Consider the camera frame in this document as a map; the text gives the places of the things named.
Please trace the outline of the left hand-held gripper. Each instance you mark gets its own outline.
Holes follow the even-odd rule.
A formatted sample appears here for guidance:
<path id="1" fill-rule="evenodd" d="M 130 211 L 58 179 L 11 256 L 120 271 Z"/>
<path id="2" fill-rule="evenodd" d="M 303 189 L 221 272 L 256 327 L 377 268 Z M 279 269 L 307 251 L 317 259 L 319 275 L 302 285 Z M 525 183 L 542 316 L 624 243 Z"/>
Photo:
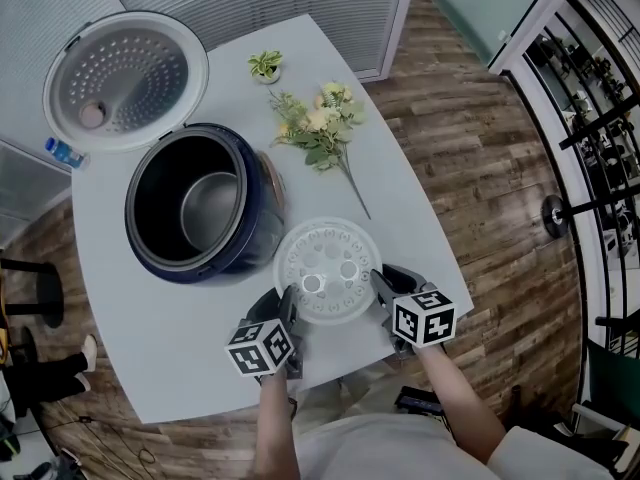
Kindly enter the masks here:
<path id="1" fill-rule="evenodd" d="M 242 377 L 261 382 L 281 370 L 288 380 L 303 377 L 302 338 L 294 334 L 297 302 L 296 285 L 289 285 L 281 298 L 272 288 L 231 331 L 224 349 Z"/>

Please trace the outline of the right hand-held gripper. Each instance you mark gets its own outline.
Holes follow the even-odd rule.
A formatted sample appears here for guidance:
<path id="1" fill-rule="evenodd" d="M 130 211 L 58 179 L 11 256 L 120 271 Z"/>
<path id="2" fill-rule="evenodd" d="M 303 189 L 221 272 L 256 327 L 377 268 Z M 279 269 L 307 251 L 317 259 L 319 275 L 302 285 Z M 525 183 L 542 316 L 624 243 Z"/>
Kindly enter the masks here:
<path id="1" fill-rule="evenodd" d="M 383 264 L 382 272 L 371 270 L 370 280 L 379 304 L 390 315 L 384 327 L 399 358 L 455 337 L 456 305 L 421 274 Z"/>

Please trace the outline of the white steamer tray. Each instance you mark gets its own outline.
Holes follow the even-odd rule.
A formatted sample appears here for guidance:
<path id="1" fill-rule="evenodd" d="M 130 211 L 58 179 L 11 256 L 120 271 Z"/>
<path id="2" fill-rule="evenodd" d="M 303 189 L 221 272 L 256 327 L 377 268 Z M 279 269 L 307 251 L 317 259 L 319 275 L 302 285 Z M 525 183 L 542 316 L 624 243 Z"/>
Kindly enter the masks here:
<path id="1" fill-rule="evenodd" d="M 373 304 L 373 270 L 382 270 L 381 255 L 364 229 L 342 218 L 317 217 L 286 234 L 272 273 L 279 294 L 293 289 L 302 320 L 332 326 L 360 317 Z"/>

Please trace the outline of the black pot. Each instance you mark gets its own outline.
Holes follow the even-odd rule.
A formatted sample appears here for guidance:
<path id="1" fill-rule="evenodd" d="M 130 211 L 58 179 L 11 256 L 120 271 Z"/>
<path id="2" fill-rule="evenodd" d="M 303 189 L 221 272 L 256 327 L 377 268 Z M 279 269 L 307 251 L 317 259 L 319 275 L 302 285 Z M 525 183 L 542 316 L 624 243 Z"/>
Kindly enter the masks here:
<path id="1" fill-rule="evenodd" d="M 140 261 L 165 271 L 196 267 L 231 239 L 246 189 L 242 156 L 209 131 L 179 132 L 136 167 L 125 228 Z"/>

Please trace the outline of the dark blue rice cooker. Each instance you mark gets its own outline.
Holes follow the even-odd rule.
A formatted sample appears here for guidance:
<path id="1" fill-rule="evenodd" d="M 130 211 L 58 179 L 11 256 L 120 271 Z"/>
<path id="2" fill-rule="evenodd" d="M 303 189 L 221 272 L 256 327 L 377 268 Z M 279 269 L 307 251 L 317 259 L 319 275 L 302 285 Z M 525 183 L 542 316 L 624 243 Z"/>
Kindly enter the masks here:
<path id="1" fill-rule="evenodd" d="M 246 189 L 229 242 L 196 267 L 151 274 L 190 284 L 267 264 L 284 234 L 284 197 L 269 157 L 232 129 L 191 123 L 207 90 L 209 63 L 197 35 L 151 11 L 112 14 L 79 29 L 52 62 L 43 109 L 53 136 L 82 154 L 143 149 L 179 132 L 209 130 L 242 156 Z"/>

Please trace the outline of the person's right forearm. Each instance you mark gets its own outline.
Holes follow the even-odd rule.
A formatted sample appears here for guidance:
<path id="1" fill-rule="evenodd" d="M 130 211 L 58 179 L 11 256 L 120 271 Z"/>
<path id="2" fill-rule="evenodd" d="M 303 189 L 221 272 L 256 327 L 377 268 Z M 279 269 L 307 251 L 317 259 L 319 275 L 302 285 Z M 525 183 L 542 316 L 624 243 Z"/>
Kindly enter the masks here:
<path id="1" fill-rule="evenodd" d="M 418 348 L 416 355 L 458 446 L 487 464 L 506 436 L 504 425 L 440 346 Z"/>

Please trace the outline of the person's left forearm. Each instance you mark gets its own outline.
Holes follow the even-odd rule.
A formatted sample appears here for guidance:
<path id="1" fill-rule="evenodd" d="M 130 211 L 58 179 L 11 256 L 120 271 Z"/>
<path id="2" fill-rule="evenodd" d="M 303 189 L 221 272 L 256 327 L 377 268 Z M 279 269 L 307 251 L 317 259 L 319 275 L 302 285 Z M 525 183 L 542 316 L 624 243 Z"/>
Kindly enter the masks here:
<path id="1" fill-rule="evenodd" d="M 253 479 L 300 480 L 283 371 L 262 378 Z"/>

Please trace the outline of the black waist-mounted device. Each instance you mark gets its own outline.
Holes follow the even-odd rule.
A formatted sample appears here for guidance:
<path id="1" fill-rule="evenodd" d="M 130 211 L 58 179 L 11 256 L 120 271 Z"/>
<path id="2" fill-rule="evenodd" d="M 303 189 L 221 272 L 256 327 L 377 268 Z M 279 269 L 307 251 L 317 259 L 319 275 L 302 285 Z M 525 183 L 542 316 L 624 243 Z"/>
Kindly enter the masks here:
<path id="1" fill-rule="evenodd" d="M 443 407 L 434 392 L 403 386 L 395 400 L 395 406 L 409 414 L 443 416 Z"/>

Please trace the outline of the person's white shirt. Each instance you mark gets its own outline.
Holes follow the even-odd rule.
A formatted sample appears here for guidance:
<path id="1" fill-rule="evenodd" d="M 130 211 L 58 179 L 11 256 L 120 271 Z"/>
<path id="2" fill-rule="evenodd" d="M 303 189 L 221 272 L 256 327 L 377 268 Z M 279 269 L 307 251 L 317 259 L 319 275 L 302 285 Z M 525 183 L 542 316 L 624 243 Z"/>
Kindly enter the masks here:
<path id="1" fill-rule="evenodd" d="M 609 471 L 529 430 L 507 432 L 487 463 L 433 418 L 368 414 L 295 439 L 303 480 L 614 480 Z"/>

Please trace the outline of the black round floor disc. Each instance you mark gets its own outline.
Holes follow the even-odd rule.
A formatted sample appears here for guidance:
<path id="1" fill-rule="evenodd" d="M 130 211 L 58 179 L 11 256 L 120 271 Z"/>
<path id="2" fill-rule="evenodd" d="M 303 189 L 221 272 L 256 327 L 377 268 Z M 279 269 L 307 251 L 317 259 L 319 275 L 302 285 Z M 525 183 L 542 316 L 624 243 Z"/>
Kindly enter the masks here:
<path id="1" fill-rule="evenodd" d="M 564 215 L 563 200 L 555 195 L 544 198 L 541 207 L 542 223 L 553 239 L 564 237 L 569 232 L 569 220 Z"/>

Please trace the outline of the artificial yellow flower bouquet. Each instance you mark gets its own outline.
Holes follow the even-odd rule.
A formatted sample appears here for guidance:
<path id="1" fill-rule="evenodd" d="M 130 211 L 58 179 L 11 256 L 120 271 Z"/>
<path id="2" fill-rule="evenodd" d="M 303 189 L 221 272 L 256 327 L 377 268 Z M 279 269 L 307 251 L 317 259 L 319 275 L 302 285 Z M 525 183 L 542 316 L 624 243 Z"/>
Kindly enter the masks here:
<path id="1" fill-rule="evenodd" d="M 352 132 L 365 120 L 364 103 L 354 98 L 351 88 L 341 82 L 328 82 L 319 88 L 312 107 L 290 92 L 271 92 L 269 104 L 279 118 L 279 130 L 272 144 L 302 150 L 305 164 L 318 173 L 339 170 L 365 215 L 370 217 L 349 160 Z"/>

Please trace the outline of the black metal railing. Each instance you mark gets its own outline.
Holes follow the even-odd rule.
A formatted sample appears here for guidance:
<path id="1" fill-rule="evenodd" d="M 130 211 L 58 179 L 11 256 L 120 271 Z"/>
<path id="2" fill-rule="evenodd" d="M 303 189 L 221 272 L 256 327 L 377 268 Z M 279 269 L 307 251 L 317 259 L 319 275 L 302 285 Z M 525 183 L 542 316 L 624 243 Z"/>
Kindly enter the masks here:
<path id="1" fill-rule="evenodd" d="M 639 6 L 561 0 L 507 77 L 569 220 L 559 239 L 573 244 L 578 271 L 578 398 L 640 426 Z"/>

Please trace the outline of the small potted plant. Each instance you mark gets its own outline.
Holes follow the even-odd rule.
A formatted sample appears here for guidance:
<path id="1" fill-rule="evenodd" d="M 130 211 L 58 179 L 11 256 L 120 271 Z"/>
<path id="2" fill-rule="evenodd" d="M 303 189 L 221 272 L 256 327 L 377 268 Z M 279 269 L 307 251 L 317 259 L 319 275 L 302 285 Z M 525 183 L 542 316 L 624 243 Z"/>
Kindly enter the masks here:
<path id="1" fill-rule="evenodd" d="M 263 51 L 259 55 L 252 55 L 248 59 L 251 77 L 264 85 L 277 82 L 281 75 L 282 58 L 283 56 L 278 50 Z"/>

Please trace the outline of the blue water bottle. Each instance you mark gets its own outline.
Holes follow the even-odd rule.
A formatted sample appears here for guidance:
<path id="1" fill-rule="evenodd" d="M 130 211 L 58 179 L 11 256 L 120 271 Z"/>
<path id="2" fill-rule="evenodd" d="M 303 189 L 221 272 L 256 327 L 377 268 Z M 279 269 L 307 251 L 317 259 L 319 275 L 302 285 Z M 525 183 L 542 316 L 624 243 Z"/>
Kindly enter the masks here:
<path id="1" fill-rule="evenodd" d="M 59 163 L 72 169 L 85 169 L 89 163 L 89 156 L 79 153 L 66 142 L 49 137 L 45 142 L 45 150 Z"/>

